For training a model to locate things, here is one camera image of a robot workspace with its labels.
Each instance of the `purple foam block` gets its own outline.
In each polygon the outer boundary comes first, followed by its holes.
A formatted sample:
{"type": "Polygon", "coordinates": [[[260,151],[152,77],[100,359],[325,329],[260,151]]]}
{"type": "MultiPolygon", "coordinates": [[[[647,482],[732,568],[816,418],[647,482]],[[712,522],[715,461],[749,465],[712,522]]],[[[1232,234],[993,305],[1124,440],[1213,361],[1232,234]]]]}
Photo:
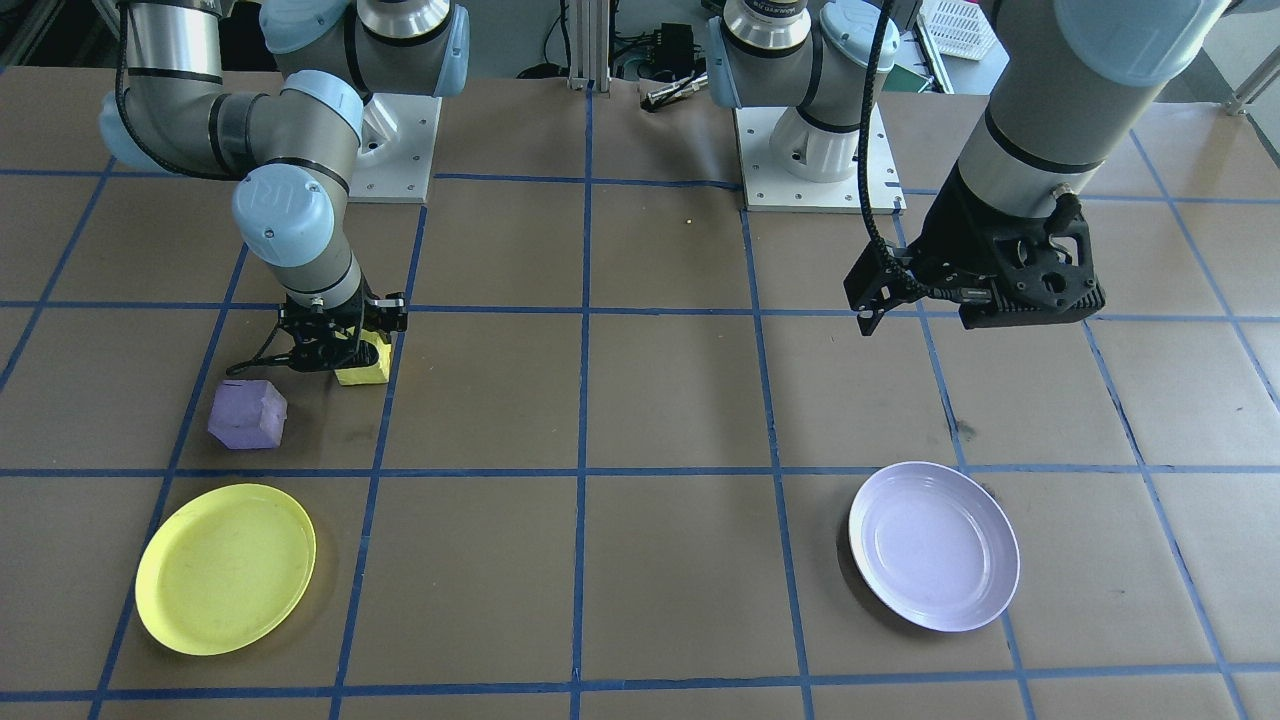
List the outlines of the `purple foam block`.
{"type": "Polygon", "coordinates": [[[223,380],[214,393],[209,432],[230,450],[280,447],[287,406],[268,380],[223,380]]]}

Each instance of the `white plate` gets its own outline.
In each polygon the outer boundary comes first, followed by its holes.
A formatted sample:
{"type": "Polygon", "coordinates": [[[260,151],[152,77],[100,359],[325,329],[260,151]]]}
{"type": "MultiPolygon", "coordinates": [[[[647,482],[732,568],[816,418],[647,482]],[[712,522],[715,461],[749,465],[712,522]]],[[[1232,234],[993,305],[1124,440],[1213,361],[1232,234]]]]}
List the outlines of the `white plate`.
{"type": "Polygon", "coordinates": [[[1021,562],[1009,518],[978,483],[933,462],[870,477],[849,512],[854,560],[895,612],[963,632],[1009,607],[1021,562]]]}

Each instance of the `yellow sponge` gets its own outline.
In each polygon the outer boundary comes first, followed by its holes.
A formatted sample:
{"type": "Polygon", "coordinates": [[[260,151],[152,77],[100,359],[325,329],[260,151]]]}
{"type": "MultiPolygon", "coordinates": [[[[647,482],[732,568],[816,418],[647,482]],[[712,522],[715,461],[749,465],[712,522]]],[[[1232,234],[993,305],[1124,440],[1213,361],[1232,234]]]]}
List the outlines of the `yellow sponge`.
{"type": "Polygon", "coordinates": [[[378,348],[378,363],[367,368],[334,370],[338,383],[344,386],[376,386],[392,379],[392,346],[378,333],[360,331],[360,340],[378,348]]]}

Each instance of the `plate rim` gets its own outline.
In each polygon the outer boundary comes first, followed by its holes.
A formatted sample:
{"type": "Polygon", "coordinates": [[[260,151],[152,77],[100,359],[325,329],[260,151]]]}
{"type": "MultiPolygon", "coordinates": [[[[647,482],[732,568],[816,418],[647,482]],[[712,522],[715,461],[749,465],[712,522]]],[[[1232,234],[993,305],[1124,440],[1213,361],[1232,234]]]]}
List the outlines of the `plate rim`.
{"type": "Polygon", "coordinates": [[[950,466],[942,465],[940,462],[931,462],[928,460],[905,460],[905,461],[901,461],[901,462],[893,462],[892,465],[886,465],[886,466],[881,468],[879,470],[876,470],[874,473],[870,474],[870,477],[867,478],[865,482],[863,482],[861,487],[858,488],[858,492],[854,493],[854,501],[850,503],[850,507],[849,507],[849,518],[847,518],[847,521],[846,521],[846,529],[847,529],[847,533],[849,533],[849,546],[850,546],[850,550],[852,551],[852,556],[854,556],[854,565],[858,566],[858,573],[863,577],[863,582],[867,583],[867,585],[872,589],[872,592],[876,594],[876,597],[879,598],[879,601],[882,603],[884,603],[886,607],[888,607],[897,616],[900,616],[904,620],[911,623],[913,625],[918,625],[920,628],[925,628],[925,629],[936,630],[936,632],[941,632],[941,633],[965,633],[965,632],[969,632],[969,630],[977,630],[978,628],[983,628],[986,625],[989,625],[992,621],[995,621],[997,618],[1000,618],[1005,612],[1005,610],[1009,609],[1010,603],[1012,603],[1014,596],[1018,593],[1018,585],[1021,582],[1023,561],[1021,561],[1021,547],[1018,544],[1018,533],[1014,532],[1014,524],[1009,520],[1009,515],[1005,512],[1005,509],[1001,507],[998,502],[996,502],[996,498],[987,491],[987,488],[982,487],[977,480],[974,480],[973,478],[970,478],[965,473],[961,473],[960,470],[956,470],[955,468],[950,468],[950,466]],[[940,628],[940,626],[936,626],[936,624],[929,624],[929,623],[924,623],[924,621],[916,620],[914,618],[910,618],[901,609],[902,603],[891,602],[888,598],[886,598],[882,594],[881,588],[877,587],[881,582],[878,579],[874,579],[873,577],[870,577],[870,575],[876,575],[876,573],[873,573],[873,571],[869,570],[869,566],[870,566],[870,561],[869,560],[870,559],[867,555],[865,546],[859,539],[860,536],[861,536],[861,533],[860,533],[861,524],[859,523],[859,524],[855,525],[855,518],[859,514],[858,512],[859,509],[864,507],[868,502],[870,502],[870,501],[865,500],[867,496],[863,495],[863,491],[865,491],[868,487],[873,487],[876,484],[886,482],[884,478],[888,477],[888,475],[891,475],[891,473],[890,473],[891,470],[902,469],[905,466],[922,466],[922,465],[923,466],[928,466],[928,468],[933,468],[933,469],[941,469],[941,470],[943,470],[943,474],[947,478],[950,478],[952,480],[964,480],[964,482],[972,484],[973,487],[975,487],[991,502],[991,506],[995,507],[995,510],[998,514],[998,516],[1004,520],[1005,527],[1009,529],[1009,541],[1010,541],[1010,544],[1011,544],[1012,559],[1014,559],[1014,578],[1012,578],[1012,584],[1010,585],[1009,597],[1002,600],[1002,602],[1000,605],[1000,610],[997,610],[993,615],[991,615],[989,618],[982,620],[978,624],[965,624],[964,626],[945,626],[945,628],[940,628]],[[859,498],[863,498],[861,506],[859,505],[859,498]]]}
{"type": "Polygon", "coordinates": [[[142,551],[142,557],[138,561],[138,569],[133,582],[134,606],[138,611],[138,618],[142,620],[142,625],[146,628],[147,633],[152,638],[155,638],[156,642],[168,647],[169,650],[180,652],[183,655],[192,655],[201,657],[207,657],[212,655],[224,655],[228,652],[241,650],[246,646],[250,646],[262,639],[271,630],[274,630],[282,623],[284,623],[284,620],[293,612],[293,610],[302,601],[302,596],[306,594],[307,588],[311,585],[311,578],[315,574],[315,562],[316,562],[315,524],[311,521],[311,516],[307,514],[306,509],[302,507],[302,505],[293,496],[282,491],[280,488],[262,483],[233,483],[229,486],[214,488],[211,491],[204,492],[193,497],[192,500],[189,500],[188,502],[183,503],[180,507],[174,510],[173,514],[169,515],[164,520],[164,523],[160,524],[159,528],[156,528],[155,534],[152,534],[151,538],[147,539],[146,548],[142,551]],[[157,603],[152,603],[151,598],[152,596],[156,594],[156,592],[152,584],[148,583],[147,580],[148,578],[159,577],[159,570],[160,568],[164,566],[166,551],[173,547],[172,542],[165,542],[172,539],[170,536],[174,536],[179,529],[179,524],[173,523],[173,520],[184,510],[192,509],[192,506],[196,506],[196,509],[198,510],[201,505],[207,505],[212,502],[211,498],[216,498],[216,496],[219,495],[228,495],[234,492],[247,493],[246,498],[262,497],[264,495],[270,496],[271,500],[283,502],[288,507],[289,515],[301,521],[300,525],[303,529],[303,534],[306,536],[307,559],[306,559],[306,570],[302,574],[302,579],[300,580],[298,587],[292,592],[289,601],[287,603],[282,603],[279,614],[270,623],[266,624],[262,632],[253,637],[248,637],[248,639],[244,641],[237,639],[236,643],[227,643],[227,646],[216,646],[215,650],[207,650],[207,646],[200,646],[198,648],[192,647],[191,643],[184,646],[184,643],[182,642],[184,635],[180,634],[178,635],[170,634],[166,637],[161,637],[161,634],[157,634],[152,629],[152,624],[154,621],[159,620],[164,614],[160,612],[157,603]]]}

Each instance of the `metal frame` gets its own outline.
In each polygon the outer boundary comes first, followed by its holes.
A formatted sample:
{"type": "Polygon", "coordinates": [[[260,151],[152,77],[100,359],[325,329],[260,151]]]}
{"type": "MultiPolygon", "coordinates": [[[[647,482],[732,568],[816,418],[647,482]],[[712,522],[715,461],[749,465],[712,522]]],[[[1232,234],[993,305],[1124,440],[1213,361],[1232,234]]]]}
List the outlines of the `metal frame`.
{"type": "Polygon", "coordinates": [[[1266,60],[1258,65],[1258,69],[1253,70],[1249,77],[1244,78],[1240,87],[1235,91],[1235,95],[1230,101],[1226,102],[1228,115],[1240,115],[1244,114],[1244,106],[1258,99],[1266,88],[1271,87],[1271,83],[1280,78],[1280,47],[1276,47],[1267,55],[1266,60]]]}
{"type": "Polygon", "coordinates": [[[609,91],[609,0],[570,0],[568,86],[609,91]]]}

